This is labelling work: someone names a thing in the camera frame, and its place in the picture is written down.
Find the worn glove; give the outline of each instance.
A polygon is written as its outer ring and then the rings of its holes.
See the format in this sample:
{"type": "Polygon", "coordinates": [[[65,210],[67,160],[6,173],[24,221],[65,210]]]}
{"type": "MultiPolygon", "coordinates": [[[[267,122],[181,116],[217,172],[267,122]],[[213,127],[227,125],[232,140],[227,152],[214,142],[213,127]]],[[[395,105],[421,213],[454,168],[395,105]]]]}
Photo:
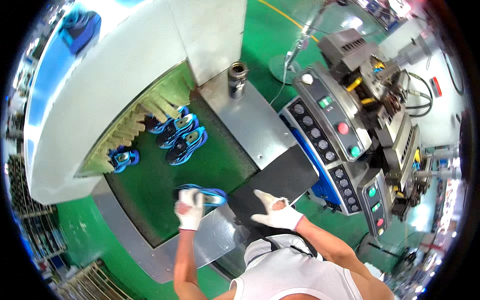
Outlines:
{"type": "Polygon", "coordinates": [[[287,198],[276,198],[261,190],[254,190],[255,196],[260,198],[267,211],[266,215],[256,214],[250,218],[258,223],[265,224],[275,228],[285,228],[295,231],[297,224],[300,222],[303,214],[299,213],[291,206],[288,205],[287,198]],[[285,204],[284,208],[275,210],[274,204],[278,201],[282,201],[285,204]]]}
{"type": "Polygon", "coordinates": [[[180,220],[179,229],[197,231],[204,216],[204,195],[197,189],[180,191],[175,214],[180,220]]]}

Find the metal cup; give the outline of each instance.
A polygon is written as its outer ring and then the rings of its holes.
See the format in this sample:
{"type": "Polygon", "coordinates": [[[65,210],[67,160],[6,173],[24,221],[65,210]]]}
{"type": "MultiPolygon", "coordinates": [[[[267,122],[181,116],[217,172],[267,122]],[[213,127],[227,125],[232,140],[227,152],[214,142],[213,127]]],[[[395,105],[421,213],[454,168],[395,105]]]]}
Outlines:
{"type": "Polygon", "coordinates": [[[228,94],[231,98],[240,99],[243,97],[247,74],[247,65],[241,61],[234,62],[228,68],[228,94]]]}

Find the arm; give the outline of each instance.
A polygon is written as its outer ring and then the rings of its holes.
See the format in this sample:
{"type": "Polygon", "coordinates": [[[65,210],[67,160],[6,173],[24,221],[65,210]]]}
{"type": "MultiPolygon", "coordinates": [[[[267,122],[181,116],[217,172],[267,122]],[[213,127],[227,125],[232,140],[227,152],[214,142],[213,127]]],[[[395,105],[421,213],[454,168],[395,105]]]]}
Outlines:
{"type": "Polygon", "coordinates": [[[393,300],[393,293],[387,285],[372,276],[345,242],[312,224],[303,214],[288,206],[287,199],[276,198],[259,190],[253,192],[264,204],[267,214],[253,215],[252,220],[301,234],[325,259],[350,270],[364,300],[393,300]]]}
{"type": "Polygon", "coordinates": [[[306,238],[325,259],[350,270],[353,281],[364,299],[393,300],[394,295],[385,283],[373,277],[358,260],[353,249],[333,234],[312,224],[305,216],[297,232],[306,238]]]}
{"type": "Polygon", "coordinates": [[[208,299],[198,287],[193,239],[204,214],[203,195],[197,190],[180,192],[175,214],[180,220],[179,243],[173,270],[173,288],[180,300],[208,299]]]}

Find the worker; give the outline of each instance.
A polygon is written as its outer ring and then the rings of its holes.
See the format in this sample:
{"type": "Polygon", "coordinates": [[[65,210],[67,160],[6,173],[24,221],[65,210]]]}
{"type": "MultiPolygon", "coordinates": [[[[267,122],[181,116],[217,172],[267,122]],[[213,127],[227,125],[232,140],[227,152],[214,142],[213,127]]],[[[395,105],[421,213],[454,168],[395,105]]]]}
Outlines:
{"type": "MultiPolygon", "coordinates": [[[[267,214],[252,215],[251,219],[272,232],[280,228],[290,234],[252,241],[245,251],[245,272],[233,279],[230,290],[215,300],[394,299],[387,285],[372,276],[341,239],[312,224],[289,206],[286,198],[260,190],[253,192],[267,214]],[[308,243],[318,253],[312,253],[308,243]]],[[[180,191],[175,214],[180,219],[173,275],[175,292],[180,300],[208,299],[198,286],[193,251],[195,232],[204,216],[204,195],[196,189],[180,191]]]]}

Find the shoe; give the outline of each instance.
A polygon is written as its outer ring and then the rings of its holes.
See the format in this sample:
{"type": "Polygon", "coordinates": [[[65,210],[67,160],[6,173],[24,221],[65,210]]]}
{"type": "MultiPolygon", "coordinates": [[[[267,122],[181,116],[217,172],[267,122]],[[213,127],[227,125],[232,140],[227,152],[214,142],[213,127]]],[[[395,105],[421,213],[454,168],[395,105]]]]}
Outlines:
{"type": "Polygon", "coordinates": [[[137,149],[128,151],[125,146],[110,150],[108,156],[111,158],[110,163],[115,168],[113,173],[121,173],[127,166],[136,165],[140,160],[140,153],[137,149]]]}
{"type": "MultiPolygon", "coordinates": [[[[177,110],[180,112],[180,118],[184,118],[186,115],[189,114],[188,108],[186,106],[180,106],[177,108],[177,110]]],[[[164,127],[171,121],[173,120],[170,116],[167,116],[167,120],[165,123],[160,123],[152,114],[149,114],[145,117],[145,129],[149,133],[152,134],[159,134],[164,130],[164,127]]]]}
{"type": "Polygon", "coordinates": [[[165,160],[171,166],[183,164],[192,156],[195,149],[206,142],[207,138],[208,134],[203,126],[178,136],[173,142],[174,146],[167,152],[165,160]]]}
{"type": "Polygon", "coordinates": [[[170,149],[177,137],[197,129],[198,126],[198,119],[194,114],[188,114],[181,119],[170,119],[165,123],[162,132],[156,137],[156,144],[161,149],[170,149]]]}
{"type": "Polygon", "coordinates": [[[203,188],[193,183],[182,184],[176,187],[173,190],[173,198],[178,199],[180,191],[189,189],[198,189],[199,192],[205,195],[204,206],[218,207],[227,203],[227,193],[224,191],[220,189],[203,188]]]}

